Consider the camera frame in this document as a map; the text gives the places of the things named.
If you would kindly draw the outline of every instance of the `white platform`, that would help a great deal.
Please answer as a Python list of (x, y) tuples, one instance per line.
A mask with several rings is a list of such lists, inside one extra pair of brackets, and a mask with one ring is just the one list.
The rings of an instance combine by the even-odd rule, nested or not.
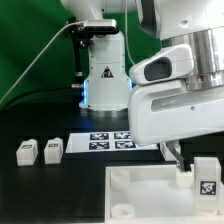
[[(130, 185), (126, 190), (111, 188), (110, 174), (115, 169), (125, 169), (130, 172)], [(223, 184), (220, 187), (219, 215), (196, 216), (193, 188), (178, 187), (175, 178), (175, 165), (106, 168), (105, 223), (224, 223)], [(112, 218), (112, 207), (122, 203), (134, 207), (133, 218)]]

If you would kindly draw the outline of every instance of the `small white cube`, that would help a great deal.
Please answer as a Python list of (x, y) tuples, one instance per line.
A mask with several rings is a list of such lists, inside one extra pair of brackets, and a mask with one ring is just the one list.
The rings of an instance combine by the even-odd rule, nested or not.
[(63, 155), (63, 141), (60, 138), (49, 140), (44, 149), (45, 164), (56, 164), (61, 162)]
[(16, 152), (18, 166), (31, 166), (38, 155), (37, 141), (30, 139), (23, 141)]

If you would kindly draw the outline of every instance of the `black tabletop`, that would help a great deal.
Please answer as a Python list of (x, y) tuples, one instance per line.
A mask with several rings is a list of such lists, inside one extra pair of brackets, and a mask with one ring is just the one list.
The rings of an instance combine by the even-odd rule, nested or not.
[[(72, 103), (21, 104), (0, 113), (0, 222), (104, 222), (105, 167), (163, 162), (159, 150), (63, 155), (59, 165), (44, 163), (49, 139), (66, 147), (70, 133), (127, 131), (128, 118), (80, 115)], [(33, 166), (18, 167), (22, 141), (36, 139)]]

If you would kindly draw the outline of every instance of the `black cable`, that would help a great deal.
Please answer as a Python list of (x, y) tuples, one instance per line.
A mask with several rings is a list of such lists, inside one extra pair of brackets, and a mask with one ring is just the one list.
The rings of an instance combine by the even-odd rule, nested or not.
[(44, 98), (40, 98), (40, 99), (33, 99), (33, 100), (28, 100), (28, 101), (23, 101), (21, 103), (15, 103), (15, 104), (11, 104), (10, 106), (8, 106), (6, 109), (8, 109), (9, 107), (12, 107), (12, 106), (16, 106), (16, 105), (19, 105), (19, 104), (27, 104), (27, 103), (32, 103), (32, 102), (35, 102), (35, 101), (41, 101), (41, 100), (49, 100), (49, 99), (56, 99), (56, 98), (60, 98), (60, 97), (68, 97), (68, 96), (71, 96), (71, 97), (74, 97), (76, 94), (64, 94), (64, 95), (56, 95), (56, 96), (50, 96), (50, 97), (44, 97)]
[(42, 88), (42, 89), (36, 89), (36, 90), (31, 90), (25, 93), (22, 93), (15, 98), (11, 99), (8, 101), (3, 108), (1, 109), (1, 112), (9, 108), (12, 104), (14, 104), (17, 100), (20, 100), (26, 96), (35, 94), (35, 93), (42, 93), (42, 92), (51, 92), (51, 91), (57, 91), (57, 90), (64, 90), (64, 89), (72, 89), (71, 86), (64, 86), (64, 87), (54, 87), (54, 88)]

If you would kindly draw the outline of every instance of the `white paper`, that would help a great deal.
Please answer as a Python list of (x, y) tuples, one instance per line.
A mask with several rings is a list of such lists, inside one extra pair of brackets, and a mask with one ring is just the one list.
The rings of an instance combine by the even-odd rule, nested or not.
[(156, 144), (148, 146), (135, 144), (129, 131), (91, 132), (70, 134), (66, 153), (157, 149)]

